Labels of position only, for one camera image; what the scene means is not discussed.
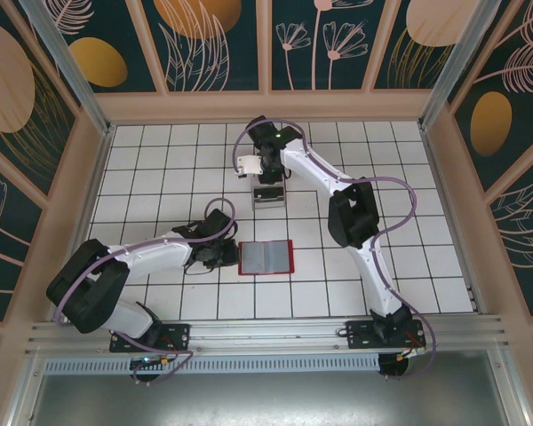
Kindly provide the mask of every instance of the decorative wallpaper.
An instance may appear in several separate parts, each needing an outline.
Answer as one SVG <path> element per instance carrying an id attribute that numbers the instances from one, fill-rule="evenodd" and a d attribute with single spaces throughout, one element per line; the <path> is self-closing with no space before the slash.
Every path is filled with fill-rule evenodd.
<path id="1" fill-rule="evenodd" d="M 384 4 L 274 0 L 273 90 L 360 89 Z"/>
<path id="2" fill-rule="evenodd" d="M 487 190 L 533 144 L 533 0 L 516 13 L 455 116 Z"/>
<path id="3" fill-rule="evenodd" d="M 155 91 L 124 0 L 43 3 L 95 93 Z"/>
<path id="4" fill-rule="evenodd" d="M 254 0 L 142 0 L 169 91 L 259 89 Z"/>
<path id="5" fill-rule="evenodd" d="M 0 152 L 49 193 L 74 122 L 68 105 L 0 7 Z"/>
<path id="6" fill-rule="evenodd" d="M 375 89 L 432 89 L 477 0 L 402 0 Z"/>
<path id="7" fill-rule="evenodd" d="M 486 43 L 488 42 L 489 38 L 491 37 L 491 34 L 494 32 L 494 29 L 496 29 L 497 24 L 499 23 L 499 20 L 501 20 L 502 15 L 505 12 L 505 9 L 507 9 L 507 6 L 509 5 L 509 2 L 511 0 L 501 0 L 501 3 L 499 4 L 499 7 L 497 8 L 497 12 L 492 20 L 490 20 L 488 28 L 486 29 L 486 32 L 483 34 L 483 37 L 481 38 L 480 44 L 478 44 L 478 47 L 476 48 L 476 51 L 473 53 L 470 60 L 468 60 L 468 63 L 466 64 L 464 70 L 462 71 L 462 74 L 457 79 L 456 84 L 454 84 L 454 87 L 452 88 L 452 91 L 448 95 L 448 101 L 451 104 L 456 95 L 458 94 L 460 87 L 462 87 L 462 84 L 464 83 L 464 80 L 468 77 L 468 73 L 470 71 L 470 68 L 472 68 L 473 64 L 475 64 L 476 60 L 478 60 L 478 57 L 480 56 L 481 51 L 483 51 L 483 48 L 486 46 Z"/>
<path id="8" fill-rule="evenodd" d="M 42 211 L 0 174 L 0 321 L 8 309 Z"/>
<path id="9" fill-rule="evenodd" d="M 491 204 L 491 211 L 533 315 L 533 165 Z"/>

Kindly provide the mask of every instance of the grid floor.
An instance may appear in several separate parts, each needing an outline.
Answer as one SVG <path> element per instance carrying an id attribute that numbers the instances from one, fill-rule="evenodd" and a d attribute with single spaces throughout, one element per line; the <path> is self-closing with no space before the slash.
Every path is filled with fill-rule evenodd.
<path id="1" fill-rule="evenodd" d="M 395 283 L 426 313 L 472 312 L 434 176 L 415 122 L 302 122 L 314 150 L 346 174 L 393 176 L 417 192 L 417 216 L 381 239 Z M 292 275 L 239 276 L 237 267 L 203 275 L 170 269 L 127 282 L 123 297 L 163 320 L 279 319 L 364 315 L 364 288 L 353 259 L 327 230 L 327 196 L 294 174 L 287 208 L 251 206 L 250 180 L 231 169 L 233 143 L 245 124 L 121 126 L 107 161 L 90 238 L 106 245 L 143 241 L 203 219 L 218 196 L 236 207 L 237 241 L 291 239 Z M 237 155 L 252 154 L 248 137 Z M 406 191 L 378 183 L 380 226 L 410 210 Z M 188 272 L 203 269 L 193 266 Z"/>

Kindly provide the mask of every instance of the white tile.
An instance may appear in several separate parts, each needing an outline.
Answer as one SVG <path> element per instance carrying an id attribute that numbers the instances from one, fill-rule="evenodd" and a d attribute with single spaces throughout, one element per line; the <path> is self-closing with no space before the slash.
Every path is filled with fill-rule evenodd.
<path id="1" fill-rule="evenodd" d="M 170 145 L 197 144 L 197 124 L 174 124 L 171 126 Z"/>
<path id="2" fill-rule="evenodd" d="M 435 189 L 416 189 L 417 194 L 417 215 L 443 216 L 441 199 Z"/>
<path id="3" fill-rule="evenodd" d="M 407 299 L 420 313 L 437 313 L 438 304 L 430 279 L 399 280 L 401 296 Z"/>
<path id="4" fill-rule="evenodd" d="M 334 122 L 311 122 L 312 142 L 338 142 L 338 127 Z"/>
<path id="5" fill-rule="evenodd" d="M 422 247 L 391 247 L 397 278 L 429 277 L 425 251 Z"/>
<path id="6" fill-rule="evenodd" d="M 223 168 L 225 166 L 224 156 L 225 146 L 198 146 L 195 155 L 195 166 Z"/>
<path id="7" fill-rule="evenodd" d="M 405 175 L 402 172 L 401 165 L 388 165 L 388 166 L 375 166 L 375 175 L 386 178 L 397 178 L 404 182 Z M 377 188 L 379 189 L 399 189 L 402 188 L 395 182 L 377 182 Z"/>
<path id="8" fill-rule="evenodd" d="M 220 193 L 223 191 L 225 169 L 195 169 L 194 193 Z"/>
<path id="9" fill-rule="evenodd" d="M 401 162 L 404 164 L 428 164 L 425 147 L 422 142 L 399 142 L 397 143 Z"/>
<path id="10" fill-rule="evenodd" d="M 128 199 L 128 195 L 99 197 L 95 222 L 124 222 Z"/>
<path id="11" fill-rule="evenodd" d="M 246 320 L 255 317 L 255 288 L 252 284 L 219 285 L 219 319 Z"/>
<path id="12" fill-rule="evenodd" d="M 288 221 L 288 233 L 295 249 L 316 249 L 322 246 L 319 219 L 291 219 Z"/>
<path id="13" fill-rule="evenodd" d="M 184 282 L 183 268 L 168 268 L 151 273 L 148 277 L 149 284 L 181 284 Z"/>
<path id="14" fill-rule="evenodd" d="M 218 284 L 184 286 L 181 320 L 214 320 L 217 318 Z"/>
<path id="15" fill-rule="evenodd" d="M 435 278 L 433 284 L 442 313 L 473 311 L 463 278 Z"/>
<path id="16" fill-rule="evenodd" d="M 144 304 L 146 288 L 147 286 L 124 286 L 118 300 L 123 300 L 129 304 L 136 304 L 137 302 Z"/>
<path id="17" fill-rule="evenodd" d="M 401 158 L 394 142 L 370 143 L 373 164 L 400 164 Z"/>
<path id="18" fill-rule="evenodd" d="M 191 169 L 166 170 L 163 175 L 163 193 L 191 193 L 194 171 Z"/>
<path id="19" fill-rule="evenodd" d="M 154 238 L 155 222 L 134 222 L 124 224 L 121 244 L 134 244 Z"/>
<path id="20" fill-rule="evenodd" d="M 212 271 L 200 262 L 193 264 L 184 274 L 184 284 L 217 283 L 219 283 L 219 268 Z"/>
<path id="21" fill-rule="evenodd" d="M 166 163 L 167 146 L 143 146 L 140 148 L 137 169 L 163 169 Z"/>
<path id="22" fill-rule="evenodd" d="M 462 276 L 454 246 L 427 246 L 425 252 L 434 278 Z"/>
<path id="23" fill-rule="evenodd" d="M 121 243 L 123 224 L 93 224 L 89 239 L 97 239 L 105 246 L 116 246 Z"/>
<path id="24" fill-rule="evenodd" d="M 417 122 L 392 122 L 395 139 L 398 141 L 421 140 Z"/>
<path id="25" fill-rule="evenodd" d="M 192 169 L 195 166 L 195 146 L 170 146 L 166 169 Z"/>
<path id="26" fill-rule="evenodd" d="M 136 170 L 132 193 L 160 193 L 163 170 Z"/>
<path id="27" fill-rule="evenodd" d="M 235 217 L 237 219 L 254 219 L 251 193 L 230 193 L 225 198 L 235 205 Z M 225 214 L 231 215 L 229 206 L 225 206 Z"/>
<path id="28" fill-rule="evenodd" d="M 325 280 L 321 248 L 294 250 L 293 281 Z"/>
<path id="29" fill-rule="evenodd" d="M 325 317 L 328 313 L 326 283 L 292 282 L 294 317 Z"/>
<path id="30" fill-rule="evenodd" d="M 387 228 L 397 225 L 404 217 L 386 217 Z M 421 246 L 420 234 L 418 233 L 417 220 L 412 217 L 409 222 L 387 233 L 391 246 Z"/>
<path id="31" fill-rule="evenodd" d="M 231 168 L 225 168 L 224 182 L 223 192 L 225 193 L 251 193 L 251 179 L 249 177 L 239 178 Z"/>
<path id="32" fill-rule="evenodd" d="M 428 164 L 411 164 L 402 166 L 405 169 L 407 183 L 414 189 L 435 188 L 433 172 Z"/>
<path id="33" fill-rule="evenodd" d="M 160 320 L 179 320 L 181 286 L 148 286 L 146 306 Z"/>
<path id="34" fill-rule="evenodd" d="M 328 280 L 358 280 L 360 278 L 354 259 L 342 248 L 325 248 L 323 256 Z"/>
<path id="35" fill-rule="evenodd" d="M 389 271 L 389 275 L 391 278 L 396 278 L 397 274 L 394 269 L 393 265 L 393 257 L 391 256 L 391 248 L 389 247 L 381 247 L 381 255 L 383 256 L 383 260 L 385 260 L 385 267 Z"/>
<path id="36" fill-rule="evenodd" d="M 131 192 L 134 170 L 113 170 L 105 172 L 101 195 L 123 195 Z"/>
<path id="37" fill-rule="evenodd" d="M 360 280 L 328 282 L 328 298 L 332 317 L 365 315 L 367 313 Z"/>
<path id="38" fill-rule="evenodd" d="M 239 265 L 234 264 L 233 266 L 222 266 L 219 269 L 219 282 L 253 282 L 254 277 L 252 275 L 239 275 Z"/>
<path id="39" fill-rule="evenodd" d="M 365 131 L 369 142 L 394 141 L 390 122 L 365 122 Z"/>
<path id="40" fill-rule="evenodd" d="M 167 146 L 170 141 L 170 125 L 144 126 L 142 146 Z"/>
<path id="41" fill-rule="evenodd" d="M 189 215 L 189 220 L 203 220 L 205 215 L 205 208 L 207 205 L 211 202 L 211 200 L 214 200 L 216 198 L 219 198 L 221 196 L 221 193 L 195 193 L 192 195 L 192 209 L 191 213 Z M 221 209 L 221 202 L 216 201 L 210 206 L 210 211 L 213 211 L 213 209 Z"/>
<path id="42" fill-rule="evenodd" d="M 319 154 L 326 162 L 332 166 L 341 166 L 341 150 L 339 149 L 340 144 L 316 144 L 314 146 L 314 151 Z"/>
<path id="43" fill-rule="evenodd" d="M 113 146 L 139 146 L 144 126 L 118 126 Z"/>
<path id="44" fill-rule="evenodd" d="M 288 240 L 286 220 L 255 221 L 255 241 Z"/>
<path id="45" fill-rule="evenodd" d="M 246 129 L 247 124 L 244 122 L 230 123 L 227 125 L 227 144 L 233 145 L 237 138 Z M 252 140 L 248 134 L 245 134 L 241 139 L 241 145 L 252 145 Z"/>
<path id="46" fill-rule="evenodd" d="M 200 124 L 198 145 L 224 145 L 227 131 L 226 124 Z"/>
<path id="47" fill-rule="evenodd" d="M 409 193 L 404 189 L 379 191 L 379 198 L 383 204 L 383 213 L 386 217 L 404 217 L 410 212 Z"/>
<path id="48" fill-rule="evenodd" d="M 340 145 L 342 158 L 346 166 L 371 164 L 370 147 L 365 142 Z"/>
<path id="49" fill-rule="evenodd" d="M 318 218 L 316 193 L 286 193 L 286 208 L 288 218 Z"/>
<path id="50" fill-rule="evenodd" d="M 321 219 L 321 226 L 322 226 L 322 245 L 328 249 L 339 248 L 339 245 L 332 238 L 332 236 L 330 235 L 330 231 L 328 230 L 328 219 Z"/>
<path id="51" fill-rule="evenodd" d="M 444 216 L 423 216 L 418 217 L 417 221 L 423 244 L 452 244 L 452 237 Z"/>
<path id="52" fill-rule="evenodd" d="M 162 195 L 158 221 L 179 221 L 187 224 L 191 199 L 191 195 L 187 194 Z"/>
<path id="53" fill-rule="evenodd" d="M 252 145 L 239 145 L 235 153 L 236 157 L 243 157 L 245 155 L 254 155 L 255 148 Z M 231 173 L 235 173 L 233 169 L 233 145 L 227 145 L 225 147 L 225 168 Z"/>
<path id="54" fill-rule="evenodd" d="M 269 282 L 257 284 L 255 291 L 257 318 L 289 318 L 292 316 L 290 309 L 290 283 Z"/>
<path id="55" fill-rule="evenodd" d="M 255 211 L 255 218 L 260 219 L 284 219 L 286 218 L 286 208 L 276 208 L 276 209 L 257 209 Z"/>
<path id="56" fill-rule="evenodd" d="M 365 129 L 363 122 L 338 122 L 340 142 L 365 142 Z"/>
<path id="57" fill-rule="evenodd" d="M 139 156 L 138 148 L 113 148 L 108 158 L 107 170 L 133 170 Z"/>
<path id="58" fill-rule="evenodd" d="M 155 222 L 160 207 L 160 195 L 133 195 L 126 212 L 127 222 Z"/>

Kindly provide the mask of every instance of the cable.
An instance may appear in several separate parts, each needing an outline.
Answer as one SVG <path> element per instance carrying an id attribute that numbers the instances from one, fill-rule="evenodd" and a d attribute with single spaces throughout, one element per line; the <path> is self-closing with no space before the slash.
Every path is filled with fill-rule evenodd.
<path id="1" fill-rule="evenodd" d="M 430 368 L 430 366 L 434 362 L 434 359 L 436 358 L 436 334 L 434 333 L 433 327 L 430 325 L 430 322 L 428 321 L 428 319 L 426 319 L 425 316 L 422 313 L 417 311 L 417 309 L 415 309 L 414 306 L 412 306 L 409 302 L 407 302 L 405 299 L 403 299 L 402 296 L 399 295 L 397 293 L 397 291 L 393 288 L 393 286 L 391 284 L 389 284 L 389 282 L 385 278 L 385 275 L 383 274 L 383 271 L 381 270 L 381 266 L 379 265 L 379 261 L 378 261 L 378 257 L 377 257 L 377 251 L 375 250 L 375 245 L 377 244 L 378 239 L 382 235 L 385 235 L 386 233 L 394 231 L 395 229 L 398 229 L 401 226 L 405 225 L 415 215 L 415 212 L 417 211 L 417 194 L 415 193 L 415 190 L 412 189 L 412 187 L 410 187 L 409 184 L 407 184 L 403 180 L 400 180 L 400 179 L 398 179 L 396 177 L 364 177 L 364 178 L 359 178 L 359 179 L 353 179 L 353 178 L 343 178 L 343 177 L 335 174 L 333 171 L 328 170 L 321 162 L 319 162 L 316 159 L 315 155 L 311 155 L 310 146 L 307 143 L 306 133 L 304 132 L 304 129 L 302 129 L 302 127 L 300 127 L 296 123 L 291 122 L 290 120 L 284 120 L 282 118 L 270 118 L 270 119 L 267 118 L 265 120 L 260 120 L 258 122 L 254 122 L 253 124 L 248 126 L 243 131 L 243 133 L 241 133 L 239 138 L 237 138 L 237 140 L 235 141 L 235 145 L 233 146 L 233 153 L 231 154 L 231 161 L 233 163 L 233 169 L 235 171 L 238 171 L 238 168 L 237 168 L 237 154 L 236 154 L 237 147 L 239 146 L 239 144 L 243 140 L 244 136 L 249 132 L 249 130 L 254 129 L 255 127 L 259 126 L 260 124 L 264 124 L 264 123 L 267 123 L 267 122 L 279 122 L 281 124 L 290 125 L 290 126 L 294 127 L 295 129 L 297 129 L 300 132 L 300 135 L 302 136 L 302 145 L 304 146 L 304 152 L 306 153 L 308 158 L 316 166 L 318 166 L 318 168 L 320 168 L 320 170 L 326 172 L 328 175 L 330 175 L 332 178 L 334 178 L 336 180 L 339 180 L 341 182 L 345 182 L 347 184 L 364 184 L 366 182 L 394 182 L 394 183 L 396 183 L 398 185 L 403 186 L 407 191 L 409 191 L 410 204 L 411 204 L 409 214 L 401 222 L 399 222 L 398 224 L 392 225 L 392 226 L 390 226 L 390 227 L 388 227 L 388 228 L 386 228 L 386 229 L 384 229 L 382 231 L 379 231 L 375 235 L 375 237 L 371 240 L 370 249 L 371 249 L 371 253 L 373 255 L 373 261 L 375 262 L 375 266 L 377 267 L 379 278 L 383 281 L 383 283 L 385 284 L 385 287 L 391 292 L 391 294 L 397 300 L 399 300 L 402 304 L 405 304 L 409 309 L 411 309 L 413 312 L 415 312 L 415 315 L 417 315 L 423 321 L 423 323 L 426 325 L 426 328 L 428 328 L 428 332 L 430 333 L 430 336 L 431 336 L 431 339 L 432 339 L 433 348 L 432 348 L 432 351 L 431 351 L 431 357 L 428 360 L 428 363 L 424 367 L 422 367 L 416 373 L 412 373 L 412 374 L 409 374 L 409 375 L 399 375 L 399 376 L 396 375 L 396 376 L 392 376 L 392 377 L 396 378 L 396 379 L 399 379 L 399 380 L 404 380 L 404 379 L 408 379 L 408 378 L 411 378 L 411 377 L 417 377 L 419 375 L 422 375 L 426 370 L 428 370 Z"/>
<path id="2" fill-rule="evenodd" d="M 135 250 L 144 249 L 146 247 L 152 247 L 152 246 L 157 246 L 157 245 L 161 245 L 161 244 L 165 245 L 165 244 L 170 244 L 170 243 L 173 243 L 173 242 L 187 242 L 187 243 L 190 243 L 190 242 L 212 241 L 212 240 L 215 240 L 216 238 L 220 237 L 224 233 L 228 232 L 229 229 L 231 229 L 231 226 L 233 225 L 233 223 L 235 222 L 235 205 L 230 200 L 228 200 L 227 198 L 223 198 L 223 197 L 214 198 L 205 207 L 205 212 L 206 213 L 209 210 L 210 205 L 212 203 L 214 203 L 215 201 L 224 201 L 231 208 L 231 217 L 229 218 L 229 223 L 226 225 L 225 228 L 223 228 L 218 233 L 215 233 L 215 234 L 213 234 L 213 235 L 211 235 L 209 237 L 205 237 L 205 238 L 158 238 L 158 239 L 151 240 L 151 241 L 143 241 L 143 242 L 140 242 L 138 244 L 133 244 L 131 246 L 125 246 L 124 248 L 121 248 L 120 250 L 117 250 L 115 253 L 110 253 L 110 254 L 102 257 L 101 259 L 99 259 L 96 262 L 94 262 L 87 269 L 85 269 L 83 271 L 83 273 L 81 275 L 79 275 L 79 277 L 77 277 L 77 279 L 71 285 L 71 287 L 69 287 L 69 290 L 67 291 L 67 293 L 61 298 L 60 304 L 58 304 L 57 309 L 55 310 L 55 314 L 53 315 L 53 319 L 55 320 L 55 323 L 58 326 L 60 326 L 60 327 L 68 327 L 68 326 L 70 326 L 70 324 L 64 324 L 64 323 L 61 322 L 61 313 L 63 313 L 63 308 L 65 307 L 65 304 L 68 302 L 69 298 L 73 295 L 73 293 L 75 292 L 77 287 L 79 287 L 79 285 L 84 281 L 84 279 L 87 278 L 87 276 L 90 273 L 92 273 L 95 269 L 97 269 L 99 266 L 104 264 L 106 261 L 108 261 L 110 259 L 113 259 L 115 257 L 118 257 L 120 255 L 128 255 L 128 254 L 130 254 L 131 252 L 133 252 Z M 157 353 L 157 354 L 160 354 L 160 355 L 176 355 L 176 356 L 178 356 L 178 355 L 187 355 L 186 359 L 181 361 L 169 373 L 166 373 L 165 375 L 159 375 L 152 382 L 144 383 L 144 382 L 139 381 L 137 379 L 137 377 L 136 377 L 136 373 L 138 372 L 139 368 L 138 367 L 135 368 L 134 371 L 132 372 L 132 376 L 134 377 L 134 380 L 136 381 L 136 384 L 144 383 L 146 386 L 149 386 L 150 383 L 156 384 L 156 383 L 159 383 L 159 382 L 163 382 L 164 380 L 169 379 L 170 377 L 172 377 L 178 370 L 180 370 L 194 356 L 194 353 L 192 351 L 160 351 L 158 349 L 150 348 L 149 346 L 145 346 L 145 345 L 143 345 L 141 343 L 138 343 L 134 339 L 132 339 L 131 337 L 127 336 L 124 333 L 116 333 L 116 334 L 121 336 L 121 338 L 123 338 L 126 342 L 130 343 L 133 346 L 136 346 L 137 348 L 139 348 L 139 349 L 141 349 L 143 351 L 148 351 L 150 353 Z"/>

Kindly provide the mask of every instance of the perforated metal strip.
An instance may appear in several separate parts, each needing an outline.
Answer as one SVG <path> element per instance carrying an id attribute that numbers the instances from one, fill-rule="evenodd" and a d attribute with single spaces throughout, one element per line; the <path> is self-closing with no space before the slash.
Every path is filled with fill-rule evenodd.
<path id="1" fill-rule="evenodd" d="M 129 375 L 131 359 L 48 359 L 44 375 Z M 139 374 L 159 374 L 178 365 L 151 366 Z M 315 371 L 377 371 L 377 354 L 196 357 L 179 374 L 296 373 Z"/>

